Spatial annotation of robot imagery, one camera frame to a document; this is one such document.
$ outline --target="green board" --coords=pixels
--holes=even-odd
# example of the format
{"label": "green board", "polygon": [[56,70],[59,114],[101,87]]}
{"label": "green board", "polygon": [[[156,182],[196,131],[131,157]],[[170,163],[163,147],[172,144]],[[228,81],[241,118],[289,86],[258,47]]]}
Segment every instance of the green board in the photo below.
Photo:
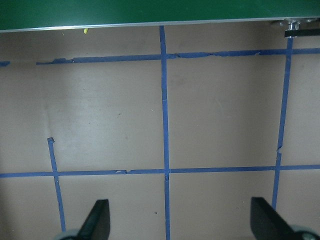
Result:
{"label": "green board", "polygon": [[0,32],[14,32],[319,17],[320,0],[1,0],[0,9]]}

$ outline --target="blue painter's tape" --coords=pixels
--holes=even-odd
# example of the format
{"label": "blue painter's tape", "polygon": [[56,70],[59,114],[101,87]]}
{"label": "blue painter's tape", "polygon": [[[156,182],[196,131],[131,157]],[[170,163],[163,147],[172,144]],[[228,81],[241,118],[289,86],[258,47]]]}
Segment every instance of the blue painter's tape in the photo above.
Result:
{"label": "blue painter's tape", "polygon": [[0,67],[6,67],[10,64],[10,61],[0,61]]}
{"label": "blue painter's tape", "polygon": [[24,177],[47,177],[54,176],[53,172],[14,172],[14,173],[0,173],[0,178],[24,178]]}
{"label": "blue painter's tape", "polygon": [[320,165],[287,165],[280,166],[280,170],[316,170],[320,169]]}
{"label": "blue painter's tape", "polygon": [[267,50],[242,50],[242,51],[218,51],[218,52],[185,52],[167,54],[168,59],[193,59],[205,58],[209,56],[217,57],[241,57],[241,56],[265,56],[265,55],[285,55],[286,49],[267,49]]}
{"label": "blue painter's tape", "polygon": [[53,137],[49,137],[47,139],[47,141],[48,141],[48,146],[49,146],[49,153],[50,153],[52,171],[54,173],[54,185],[55,185],[56,198],[57,198],[57,201],[58,201],[61,230],[64,232],[64,231],[66,231],[66,221],[65,221],[64,205],[63,205],[63,202],[62,202],[62,194],[61,194],[61,189],[60,189],[60,184],[59,184],[59,176],[57,175],[58,174],[58,168],[57,168],[55,152],[54,152],[54,142],[55,142],[55,140],[54,140]]}
{"label": "blue painter's tape", "polygon": [[59,176],[89,176],[89,175],[126,175],[126,174],[163,174],[164,169],[136,169],[136,170],[98,170],[98,171],[60,171]]}
{"label": "blue painter's tape", "polygon": [[236,167],[203,167],[203,168],[174,168],[173,174],[184,173],[223,173],[223,172],[254,172],[254,171],[274,171],[275,166],[236,166]]}
{"label": "blue painter's tape", "polygon": [[292,53],[293,53],[293,38],[288,38],[287,47],[286,47],[286,61],[285,61],[284,81],[283,81],[283,90],[282,90],[280,125],[279,125],[279,134],[278,134],[278,144],[277,144],[277,150],[276,150],[276,162],[275,162],[274,182],[273,182],[273,192],[272,192],[271,205],[273,209],[276,209],[277,207],[280,168],[281,168],[281,159],[282,159],[281,148],[283,146],[284,134],[285,134],[285,123],[286,123]]}
{"label": "blue painter's tape", "polygon": [[320,48],[298,48],[293,49],[292,54],[320,54]]}
{"label": "blue painter's tape", "polygon": [[167,99],[167,49],[164,26],[160,26],[161,49],[161,89],[162,89],[162,120],[164,144],[164,168],[169,169],[169,125],[168,125],[168,99]]}
{"label": "blue painter's tape", "polygon": [[50,159],[51,159],[51,166],[52,166],[52,171],[53,172],[57,172],[57,163],[56,163],[56,158],[55,158],[55,152],[54,152],[54,138],[53,137],[49,137],[47,139],[48,141],[48,146],[49,146],[49,153],[50,153]]}
{"label": "blue painter's tape", "polygon": [[50,62],[36,62],[36,65],[50,64],[84,64],[84,63],[109,63],[126,61],[149,61],[160,60],[160,54],[151,55],[129,55],[129,56],[93,56],[93,57],[75,57],[73,59],[57,58]]}
{"label": "blue painter's tape", "polygon": [[65,221],[64,205],[62,202],[62,194],[61,194],[58,176],[54,176],[54,185],[55,185],[56,198],[58,200],[61,231],[64,232],[66,231],[66,221]]}
{"label": "blue painter's tape", "polygon": [[164,208],[165,208],[165,239],[170,240],[170,164],[169,164],[169,120],[167,99],[167,47],[165,27],[159,27],[161,50],[161,89],[162,89],[162,120],[163,120],[163,154],[164,154]]}
{"label": "blue painter's tape", "polygon": [[170,239],[170,173],[164,175],[165,238]]}

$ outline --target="blue tape grid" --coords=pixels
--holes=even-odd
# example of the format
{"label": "blue tape grid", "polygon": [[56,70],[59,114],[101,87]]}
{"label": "blue tape grid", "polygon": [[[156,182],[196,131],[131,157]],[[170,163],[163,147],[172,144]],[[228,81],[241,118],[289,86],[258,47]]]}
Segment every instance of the blue tape grid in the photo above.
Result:
{"label": "blue tape grid", "polygon": [[[166,240],[170,240],[170,173],[221,173],[221,172],[252,172],[252,171],[274,171],[274,186],[272,194],[272,206],[276,208],[279,188],[280,171],[287,170],[320,170],[320,164],[314,165],[286,165],[281,166],[281,147],[283,145],[284,127],[286,120],[286,109],[288,101],[290,67],[292,55],[320,54],[320,48],[299,48],[293,49],[293,40],[288,39],[286,49],[260,49],[260,50],[239,50],[219,52],[185,52],[167,53],[166,36],[164,26],[159,27],[161,54],[150,55],[125,55],[125,56],[104,56],[104,57],[75,57],[73,59],[57,58],[51,62],[36,62],[36,65],[52,64],[77,64],[77,63],[106,63],[125,61],[151,61],[161,60],[161,88],[162,88],[162,117],[163,117],[163,143],[164,143],[164,169],[135,169],[135,170],[96,170],[96,171],[58,171],[54,155],[54,139],[48,138],[49,153],[52,172],[17,172],[0,173],[0,178],[19,177],[54,177],[56,196],[59,206],[61,230],[66,230],[63,200],[59,185],[59,176],[85,176],[85,175],[130,175],[130,174],[164,174],[164,195],[165,195],[165,233]],[[169,120],[168,120],[168,99],[167,99],[167,60],[178,58],[204,58],[204,57],[240,57],[240,56],[267,56],[286,55],[284,84],[282,93],[280,126],[277,144],[276,164],[273,166],[246,166],[246,167],[208,167],[208,168],[172,168],[169,165]],[[0,67],[9,65],[9,61],[0,61]]]}

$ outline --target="grid square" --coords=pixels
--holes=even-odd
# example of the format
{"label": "grid square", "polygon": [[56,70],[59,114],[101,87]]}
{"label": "grid square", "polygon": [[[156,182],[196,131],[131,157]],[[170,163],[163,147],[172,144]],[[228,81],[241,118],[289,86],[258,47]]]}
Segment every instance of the grid square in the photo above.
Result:
{"label": "grid square", "polygon": [[0,56],[10,61],[160,54],[159,28],[106,27],[1,33]]}
{"label": "grid square", "polygon": [[285,49],[284,31],[269,21],[166,26],[166,52]]}
{"label": "grid square", "polygon": [[98,199],[109,199],[110,240],[165,239],[163,174],[62,176],[67,229],[79,229]]}
{"label": "grid square", "polygon": [[0,188],[1,239],[53,239],[61,232],[53,177],[0,178]]}
{"label": "grid square", "polygon": [[289,225],[320,234],[319,182],[319,169],[280,172],[276,210]]}
{"label": "grid square", "polygon": [[170,176],[172,240],[254,240],[251,197],[271,202],[273,171]]}
{"label": "grid square", "polygon": [[320,164],[319,69],[316,54],[292,56],[282,165]]}
{"label": "grid square", "polygon": [[51,171],[48,113],[36,66],[11,64],[0,76],[0,172]]}
{"label": "grid square", "polygon": [[59,171],[164,167],[160,61],[37,70]]}
{"label": "grid square", "polygon": [[275,165],[284,56],[167,65],[171,168]]}

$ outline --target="black bar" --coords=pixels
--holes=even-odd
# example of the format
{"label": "black bar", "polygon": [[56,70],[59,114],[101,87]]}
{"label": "black bar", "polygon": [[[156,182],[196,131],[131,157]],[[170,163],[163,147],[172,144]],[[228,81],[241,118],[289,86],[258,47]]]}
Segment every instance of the black bar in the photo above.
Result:
{"label": "black bar", "polygon": [[251,198],[250,226],[257,240],[284,240],[293,235],[292,228],[263,197]]}
{"label": "black bar", "polygon": [[320,36],[320,28],[304,29],[304,30],[286,30],[284,37],[308,37],[308,36]]}
{"label": "black bar", "polygon": [[78,232],[77,240],[107,240],[110,234],[109,201],[97,200]]}

